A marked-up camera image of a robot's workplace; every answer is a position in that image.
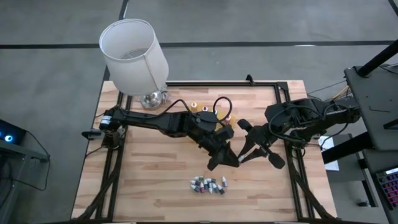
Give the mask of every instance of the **white lampshade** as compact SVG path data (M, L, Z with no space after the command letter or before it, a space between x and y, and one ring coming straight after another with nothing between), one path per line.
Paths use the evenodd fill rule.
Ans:
M111 24L101 34L99 47L122 93L146 95L165 85L169 65L148 22L124 19Z

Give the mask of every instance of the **lamp base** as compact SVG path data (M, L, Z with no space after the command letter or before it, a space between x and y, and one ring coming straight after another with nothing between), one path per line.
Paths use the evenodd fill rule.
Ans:
M141 96L141 105L145 109L156 109L163 103L163 94L161 91L155 91L151 94Z

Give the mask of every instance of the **wooden table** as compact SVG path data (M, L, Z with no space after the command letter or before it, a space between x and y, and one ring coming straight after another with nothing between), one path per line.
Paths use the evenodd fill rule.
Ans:
M306 98L303 81L287 81L292 100ZM252 124L266 121L264 112L276 103L275 93L269 87L169 87L171 102L182 98L188 104L195 101L208 106L219 96L233 102L236 119L245 118ZM104 82L97 114L116 104L118 91L112 82ZM153 111L160 113L170 103ZM227 112L228 103L220 101L219 112ZM143 111L135 97L133 111ZM185 110L177 104L170 111ZM96 118L98 127L101 118ZM236 154L244 144L245 131L234 125L231 147ZM88 152L98 148L102 140L93 140ZM206 165L209 157L189 138L169 138L156 130L130 127L123 155L114 221L132 222L264 222L296 221L294 200L287 166L279 170L265 158L257 158L239 168L218 166L210 172ZM286 159L282 141L272 147ZM94 199L101 185L106 150L88 157L76 196L72 217L79 216ZM310 188L326 210L336 216L335 205L323 165L322 155L316 146L307 147L304 157ZM194 176L216 178L225 176L228 187L224 195L199 194L190 188ZM300 193L303 214L305 203Z

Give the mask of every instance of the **concrete floor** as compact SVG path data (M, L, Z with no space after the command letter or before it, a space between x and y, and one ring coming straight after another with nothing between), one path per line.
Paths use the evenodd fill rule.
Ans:
M0 44L96 43L121 0L3 0ZM161 42L395 40L398 17L387 0L131 0L126 17L148 20ZM165 49L169 80L304 80L308 92L344 80L385 45ZM390 63L398 62L393 58ZM68 220L104 74L96 49L0 50L0 118L32 131L51 154L45 192L25 188L13 223ZM344 83L314 93L327 99ZM339 127L333 127L334 133ZM358 122L346 133L360 134ZM30 180L43 184L45 172ZM332 184L338 214L350 214ZM372 213L373 217L382 212Z

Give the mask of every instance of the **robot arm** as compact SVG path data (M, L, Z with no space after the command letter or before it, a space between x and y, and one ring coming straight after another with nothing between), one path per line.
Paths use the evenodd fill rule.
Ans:
M216 130L217 117L212 112L188 111L159 115L126 111L118 106L105 111L99 129L105 133L103 145L117 147L121 126L137 126L159 130L171 138L188 136L194 140L199 148L208 151L211 157L207 168L213 170L218 164L239 167L238 157L232 151L227 140L233 137L234 131L230 125Z
M323 102L314 99L301 99L268 106L265 112L268 123L251 126L245 119L238 125L246 130L246 142L239 153L239 162L247 162L257 157L268 157L271 164L281 169L285 161L269 147L278 139L285 139L295 147L304 147L316 134L325 134L326 129L335 124L354 123L360 118L359 106L353 98ZM287 131L295 129L289 135ZM258 149L247 154L252 147Z

